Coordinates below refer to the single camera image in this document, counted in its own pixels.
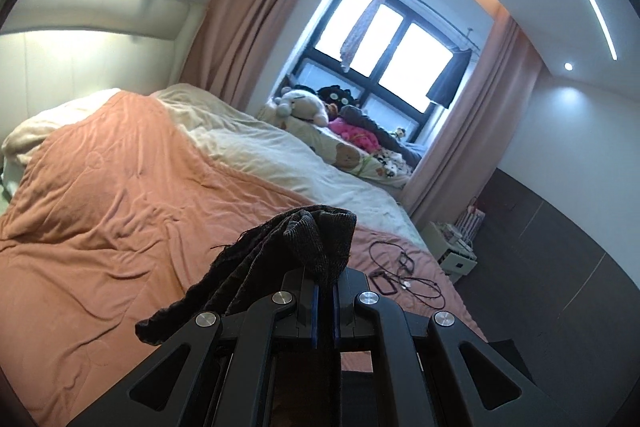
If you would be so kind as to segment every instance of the window pane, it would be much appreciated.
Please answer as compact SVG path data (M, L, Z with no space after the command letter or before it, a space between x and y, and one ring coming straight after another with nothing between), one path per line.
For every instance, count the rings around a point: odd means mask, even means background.
M398 95L418 111L429 107L427 92L453 57L420 26L411 24L391 59L380 85Z
M384 100L373 95L367 98L367 101L362 106L362 111L380 127L389 132L395 131L397 127L402 127L406 131L406 135L402 138L402 141L408 140L412 132L418 127L417 121L412 120L412 118L409 118L403 112L400 112Z
M322 32L316 50L340 60L340 48L371 0L342 0ZM382 5L353 57L351 68L369 76L391 42L402 16Z
M349 89L353 98L358 98L362 93L362 88L356 84L345 80L337 74L331 73L316 63L305 60L302 70L298 75L298 83L303 86L311 87L315 90L326 86L340 86L342 89Z

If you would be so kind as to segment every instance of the hanging rod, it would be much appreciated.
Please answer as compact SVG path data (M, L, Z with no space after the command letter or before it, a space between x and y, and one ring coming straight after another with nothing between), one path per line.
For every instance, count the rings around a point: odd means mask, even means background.
M423 0L415 0L416 2L420 3L422 6L424 6L426 9L430 10L431 12L435 13L438 17L440 17L444 22L446 22L451 28L453 28L457 33L460 34L460 36L465 39L466 42L468 42L476 51L476 53L478 53L478 55L480 54L480 47L473 42L468 35L465 35L462 31L460 31L460 29L458 29L458 27L451 22L449 19L447 19L442 13L440 13L439 11L437 11L435 8L429 6L427 3L425 3L425 1Z

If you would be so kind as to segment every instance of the pink plush toy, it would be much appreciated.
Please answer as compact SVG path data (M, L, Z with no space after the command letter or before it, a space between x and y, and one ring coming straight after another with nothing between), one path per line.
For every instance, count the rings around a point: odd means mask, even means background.
M369 154L380 150L380 143L378 143L376 135L362 127L350 125L342 118L336 118L334 121L329 122L329 129L343 140L353 143L356 147L359 147Z

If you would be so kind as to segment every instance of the dark hanging garment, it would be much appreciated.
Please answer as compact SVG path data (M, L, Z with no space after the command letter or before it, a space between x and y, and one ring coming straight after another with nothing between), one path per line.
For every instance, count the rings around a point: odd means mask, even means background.
M200 312L246 311L278 291L288 271L302 266L328 293L347 266L355 227L355 214L324 204L272 217L225 247L180 301L138 322L136 335L144 343L158 345Z
M471 61L471 50L454 52L449 63L444 67L442 73L436 78L427 93L427 98L433 103L441 105L445 109L449 108L451 102L456 97L462 77L465 76L466 68Z

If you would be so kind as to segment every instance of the hanging patterned cloth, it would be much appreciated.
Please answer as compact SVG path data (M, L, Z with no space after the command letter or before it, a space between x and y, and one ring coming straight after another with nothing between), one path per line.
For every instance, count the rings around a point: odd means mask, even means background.
M371 0L369 5L364 9L364 12L362 12L362 15L353 25L353 28L351 28L347 38L344 39L342 47L340 48L340 66L345 73L351 69L353 57L356 56L358 48L362 44L362 39L371 26L373 17L376 16L376 13L378 13L378 10L385 1L386 0Z

